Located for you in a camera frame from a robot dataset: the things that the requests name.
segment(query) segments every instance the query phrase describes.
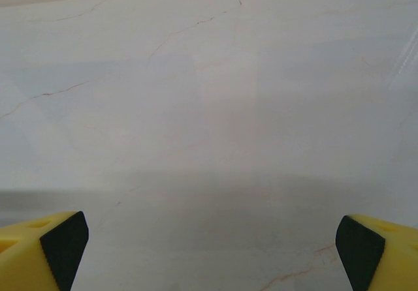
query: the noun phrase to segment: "white marble tile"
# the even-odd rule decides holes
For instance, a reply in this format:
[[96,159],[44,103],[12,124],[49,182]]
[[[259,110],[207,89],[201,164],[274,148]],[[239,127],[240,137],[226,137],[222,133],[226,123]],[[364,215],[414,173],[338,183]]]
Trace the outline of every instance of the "white marble tile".
[[1,222],[83,209],[75,290],[350,290],[343,215],[418,224],[417,11],[0,9]]

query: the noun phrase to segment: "marble floor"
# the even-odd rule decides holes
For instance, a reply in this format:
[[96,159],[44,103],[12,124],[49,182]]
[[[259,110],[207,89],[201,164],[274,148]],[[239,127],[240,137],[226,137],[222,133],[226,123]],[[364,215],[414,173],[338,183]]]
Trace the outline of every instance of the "marble floor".
[[0,8],[0,225],[84,210],[74,290],[349,291],[418,225],[418,0]]

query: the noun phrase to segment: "black rubber pad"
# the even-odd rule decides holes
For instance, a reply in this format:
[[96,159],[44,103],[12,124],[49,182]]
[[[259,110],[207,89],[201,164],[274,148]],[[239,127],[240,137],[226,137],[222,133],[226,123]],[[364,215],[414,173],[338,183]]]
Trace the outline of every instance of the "black rubber pad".
[[385,250],[385,239],[344,216],[335,243],[353,290],[367,291]]
[[86,218],[75,213],[40,238],[52,275],[60,291],[69,291],[89,238]]

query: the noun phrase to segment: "yellow plastic part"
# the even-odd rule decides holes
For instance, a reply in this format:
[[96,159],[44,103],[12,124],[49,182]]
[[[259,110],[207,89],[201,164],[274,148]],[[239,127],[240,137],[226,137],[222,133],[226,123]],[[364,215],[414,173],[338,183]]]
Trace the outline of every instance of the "yellow plastic part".
[[368,291],[418,291],[418,230],[362,215],[351,217],[385,238]]
[[59,291],[39,239],[75,213],[0,228],[0,290]]

